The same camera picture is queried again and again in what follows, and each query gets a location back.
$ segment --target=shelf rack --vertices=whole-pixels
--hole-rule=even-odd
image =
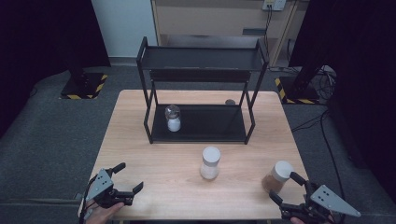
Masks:
[[[255,48],[175,48],[149,46],[144,37],[136,57],[137,68],[147,104],[144,126],[149,142],[243,142],[253,133],[253,105],[268,65],[266,48],[258,39]],[[145,71],[149,72],[151,92],[148,92]],[[251,96],[248,83],[252,73],[260,73]],[[160,104],[156,82],[225,82],[243,83],[241,99],[235,105],[177,105],[180,108],[181,129],[167,129],[164,110]],[[251,126],[246,133],[242,103],[247,100]],[[155,115],[151,131],[148,126],[152,102]]]

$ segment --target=yellow and black tape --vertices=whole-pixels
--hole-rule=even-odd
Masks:
[[[94,94],[67,94],[67,95],[61,95],[61,99],[71,99],[71,100],[80,100],[80,99],[96,99],[96,97],[99,95],[99,92],[102,90],[103,85],[105,84],[105,81],[107,79],[107,75],[102,75],[102,78],[96,87],[96,91]]]
[[[315,99],[289,99],[279,78],[275,79],[275,84],[277,86],[277,90],[279,91],[280,100],[282,101],[283,104],[293,104],[293,105],[318,105],[319,104],[319,100],[315,100]]]

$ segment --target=wooden table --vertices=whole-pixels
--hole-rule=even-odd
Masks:
[[[238,102],[240,92],[158,91],[158,96],[169,104],[220,104],[227,99]],[[290,162],[304,178],[306,172],[277,94],[259,92],[253,110],[256,128],[247,145],[150,144],[143,126],[143,92],[122,91],[92,176],[124,161],[126,168],[112,177],[114,188],[131,190],[141,181],[145,187],[134,197],[134,204],[123,207],[114,219],[280,218],[278,206],[262,188],[262,178],[280,160]],[[200,175],[202,152],[208,146],[221,152],[219,176],[212,181]],[[304,187],[290,180],[279,196],[285,203],[299,204],[304,201],[303,194]]]

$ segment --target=white wall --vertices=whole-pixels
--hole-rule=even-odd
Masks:
[[[109,57],[136,57],[143,36],[157,45],[150,0],[92,0]]]

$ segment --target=power strip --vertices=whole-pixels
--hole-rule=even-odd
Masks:
[[[286,0],[264,0],[262,4],[262,10],[270,10],[269,6],[273,11],[281,11],[285,8]]]

